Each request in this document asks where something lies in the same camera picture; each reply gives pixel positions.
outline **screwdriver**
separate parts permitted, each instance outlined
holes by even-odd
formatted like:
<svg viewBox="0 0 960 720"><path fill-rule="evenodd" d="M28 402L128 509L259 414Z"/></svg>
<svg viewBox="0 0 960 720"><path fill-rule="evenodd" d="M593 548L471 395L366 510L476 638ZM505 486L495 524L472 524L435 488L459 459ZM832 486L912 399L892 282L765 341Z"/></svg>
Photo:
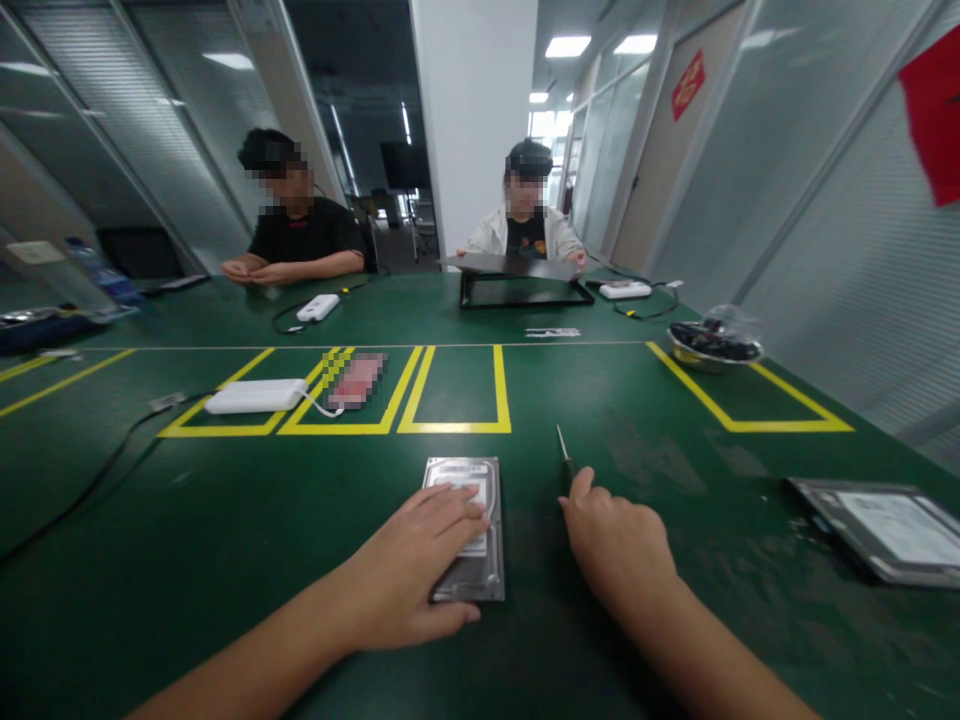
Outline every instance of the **screwdriver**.
<svg viewBox="0 0 960 720"><path fill-rule="evenodd" d="M573 478L576 477L577 473L580 472L580 468L577 466L577 463L567 455L567 444L563 442L563 433L560 432L559 424L557 425L557 437L560 438L560 449L563 450L563 467L567 471L567 486L563 489L564 493L567 493L570 492L570 484L573 482Z"/></svg>

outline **green table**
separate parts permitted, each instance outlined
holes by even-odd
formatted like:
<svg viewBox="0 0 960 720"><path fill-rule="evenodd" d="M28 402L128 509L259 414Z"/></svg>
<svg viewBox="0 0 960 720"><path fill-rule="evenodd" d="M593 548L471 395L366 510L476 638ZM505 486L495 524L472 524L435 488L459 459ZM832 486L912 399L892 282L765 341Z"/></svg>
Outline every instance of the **green table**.
<svg viewBox="0 0 960 720"><path fill-rule="evenodd" d="M0 365L8 548L69 504L149 400L242 370L322 383L351 352L390 356L370 405L333 426L305 410L145 429L86 508L0 567L4 717L131 709L345 559L445 455L500 458L506 602L453 639L350 658L292 715L674 716L574 565L556 423L600 484L661 513L681 575L826 717L960 716L960 594L865 585L779 489L786 475L909 482L960 514L947 473L773 363L678 375L647 344L666 321L602 299L461 312L456 276L394 276L300 335L271 330L278 308L333 286L270 299L205 283L79 343L79 362Z"/></svg>

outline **yellow rectangle marking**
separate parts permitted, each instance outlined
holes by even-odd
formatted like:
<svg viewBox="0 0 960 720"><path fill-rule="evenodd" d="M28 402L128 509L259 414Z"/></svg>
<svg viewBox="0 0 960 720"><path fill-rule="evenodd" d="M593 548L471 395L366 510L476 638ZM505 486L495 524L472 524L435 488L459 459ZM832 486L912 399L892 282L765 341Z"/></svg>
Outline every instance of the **yellow rectangle marking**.
<svg viewBox="0 0 960 720"><path fill-rule="evenodd" d="M27 360L25 363L20 363L19 365L10 368L9 370L4 370L0 373L0 382L5 380L10 380L15 378L17 375L23 375L25 372L30 372L31 370L51 363L54 360L57 360L55 357L39 357L34 358L33 360Z"/></svg>
<svg viewBox="0 0 960 720"><path fill-rule="evenodd" d="M125 358L127 355L132 355L134 352L136 352L136 350L124 350L123 352L117 353L116 355L111 355L106 360L103 360L102 362L98 362L96 365L91 365L86 370L81 370L75 375L71 375L66 380L61 380L56 385L51 385L46 390L41 390L38 393L34 393L30 397L27 397L27 398L24 398L23 400L19 400L15 402L13 405L8 405L3 410L0 410L0 417L4 417L5 415L9 415L12 412L16 412L17 410L24 407L25 405L29 405L35 400L39 400L40 398L44 398L47 395L50 395L51 393L55 393L57 390L62 390L67 385L72 385L77 380L82 380L87 375L93 375L93 373L97 372L97 370L102 370L107 365L112 365L117 360L123 360L123 358Z"/></svg>
<svg viewBox="0 0 960 720"><path fill-rule="evenodd" d="M847 425L843 420L838 418L832 412L827 410L825 407L820 405L815 400L804 395L802 392L797 390L793 385L788 383L783 378L774 375L770 370L763 367L759 364L751 365L755 371L760 373L767 380L772 382L778 388L783 390L787 395L792 397L794 400L802 404L803 406L809 408L814 413L819 415L821 420L734 420L723 408L721 408L706 392L701 388L697 383L691 378L687 372L681 368L669 355L667 355L659 345L655 342L648 342L647 347L649 347L654 354L663 361L663 364L670 368L670 371L676 375L680 382L687 386L687 389L694 394L694 396L703 403L704 407L707 408L713 416L720 421L720 424L728 432L736 433L766 433L766 432L782 432L782 433L796 433L796 432L855 432L855 430Z"/></svg>
<svg viewBox="0 0 960 720"><path fill-rule="evenodd" d="M496 386L497 396L497 421L486 423L471 422L450 422L450 423L418 423L414 421L417 416L417 407L420 405L420 399L423 397L423 388L427 384L427 376L430 374L430 364L433 362L433 355L436 346L431 345L423 356L423 363L420 365L420 372L417 373L417 380L413 384L413 390L410 391L410 399L407 401L407 407L403 411L403 417L400 419L400 425L397 427L397 433L510 433L513 428L510 424L510 405L507 402L507 376L503 369L503 346L493 346L493 379Z"/></svg>
<svg viewBox="0 0 960 720"><path fill-rule="evenodd" d="M324 373L323 378L320 382L317 383L317 386L310 391L310 397L314 400L318 399L323 393L324 390L333 382L340 370L343 369L343 366L346 364L346 360L353 353L355 348L347 348L341 358L338 358L335 363ZM277 435L387 435L390 433L390 430L393 428L393 419L397 416L397 410L400 408L400 402L403 400L403 394L407 390L407 385L410 384L410 378L413 376L413 370L417 366L417 361L420 359L420 353L423 351L422 347L415 347L413 352L410 354L410 358L407 360L407 364L403 368L403 372L400 375L400 380L397 382L397 387L394 389L393 394L390 396L390 401L387 403L387 409L383 413L383 417L380 418L378 423L340 423L339 421L333 421L331 423L325 424L300 424L300 420L307 413L307 411L313 407L313 403L308 402L306 399L300 403L294 414L290 419L284 424L282 428L277 431ZM320 366L318 365L314 368L314 372L311 373L312 377L307 378L307 382L312 382L312 380L319 375Z"/></svg>
<svg viewBox="0 0 960 720"><path fill-rule="evenodd" d="M257 365L259 365L264 359L266 359L266 357L270 355L274 349L275 348L267 348L261 352L253 360L248 362L242 368L237 370L237 372L220 383L217 386L217 390L221 390L230 383L242 378ZM280 420L282 420L283 416L286 414L286 411L283 410L280 412L275 412L263 425L214 425L209 427L184 427L185 423L190 422L190 420L192 420L197 413L199 413L206 406L209 399L210 398L204 398L203 400L200 400L196 405L161 430L157 434L157 437L257 437L269 435L273 432L274 428L277 427L277 425L280 423Z"/></svg>

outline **black cable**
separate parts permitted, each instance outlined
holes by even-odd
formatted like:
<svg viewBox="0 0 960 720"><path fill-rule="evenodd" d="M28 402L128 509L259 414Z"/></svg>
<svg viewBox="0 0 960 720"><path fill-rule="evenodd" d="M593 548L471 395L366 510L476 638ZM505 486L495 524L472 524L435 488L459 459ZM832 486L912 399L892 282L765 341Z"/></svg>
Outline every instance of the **black cable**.
<svg viewBox="0 0 960 720"><path fill-rule="evenodd" d="M364 280L363 282L359 282L356 285L349 285L347 287L340 288L339 290L337 290L337 294L346 295L352 290L362 288L364 285L369 285L371 282L373 282L374 278L376 278L376 275L368 275L367 279ZM300 300L298 302L295 302L293 305L288 305L287 307L283 308L283 310L280 310L276 315L270 318L270 324L273 326L273 329L280 335L298 335L299 333L302 333L304 330L306 330L307 325L310 325L313 323L300 323L299 325L294 325L284 330L277 324L277 321L280 320L280 318L282 318L288 312L302 308L304 305L306 305L308 302L313 300L313 298L315 297L316 295L314 295L313 297L307 298L306 300Z"/></svg>
<svg viewBox="0 0 960 720"><path fill-rule="evenodd" d="M90 498L90 496L93 495L96 489L100 487L101 483L103 483L103 479L113 469L113 466L117 464L117 460L120 459L120 455L123 454L123 451L127 447L127 443L130 442L130 438L133 437L133 433L137 430L137 428L139 428L144 423L150 420L153 420L153 418L157 417L158 415L163 415L168 410L172 410L175 407L180 407L184 403L191 402L192 400L200 400L201 398L208 397L210 395L213 395L216 392L217 392L216 390L209 390L205 393L198 393L196 395L185 397L183 398L183 400L180 400L179 402L176 402L172 405L167 405L167 407L163 408L162 410L154 410L148 415L144 415L142 418L137 420L130 427L130 429L127 430L127 433L126 435L123 436L123 440L121 440L120 445L117 446L117 449L114 450L113 453L110 455L110 457L107 458L107 461L103 464L103 467L101 467L100 470L97 472L97 474L93 476L93 480L91 480L90 483L87 485L87 487L84 488L83 492L80 493L77 499L74 500L66 510L59 513L52 520L41 525L37 530L34 530L32 533L30 533L30 535L28 535L24 540L21 540L19 543L14 545L12 550L8 550L7 552L5 552L3 554L3 557L0 557L0 565L12 559L14 556L19 555L24 550L26 550L27 547L29 547L30 545L35 543L37 540L42 538L44 535L46 535L48 532L53 530L54 527L56 527L57 525L62 523L64 520L66 520L68 517L70 517L73 513L75 513L80 508L81 505L83 505L86 502Z"/></svg>
<svg viewBox="0 0 960 720"><path fill-rule="evenodd" d="M651 313L649 315L637 315L636 310L623 310L620 308L619 305L617 305L616 302L614 302L613 303L614 312L618 312L621 315L630 318L631 320L653 320L654 318L668 315L669 313L672 313L674 310L680 307L680 293L677 291L676 287L671 286L669 283L653 283L650 286L651 289L655 287L668 287L670 288L670 291L673 293L673 303L666 310L661 310L660 312ZM639 302L645 303L647 302L647 300L649 300L652 297L653 297L653 293L651 292L649 295L647 295L647 297L643 298Z"/></svg>

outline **black t-shirt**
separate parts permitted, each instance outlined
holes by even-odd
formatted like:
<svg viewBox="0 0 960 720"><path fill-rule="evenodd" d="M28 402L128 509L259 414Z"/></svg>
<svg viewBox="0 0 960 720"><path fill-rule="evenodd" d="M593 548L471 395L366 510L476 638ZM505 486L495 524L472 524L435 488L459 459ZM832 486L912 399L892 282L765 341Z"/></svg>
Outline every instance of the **black t-shirt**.
<svg viewBox="0 0 960 720"><path fill-rule="evenodd" d="M276 263L319 260L342 250L364 254L357 221L343 206L318 197L307 215L297 220L281 206L269 208L257 220L247 252Z"/></svg>
<svg viewBox="0 0 960 720"><path fill-rule="evenodd" d="M546 259L547 234L542 210L535 211L525 223L507 218L507 255Z"/></svg>

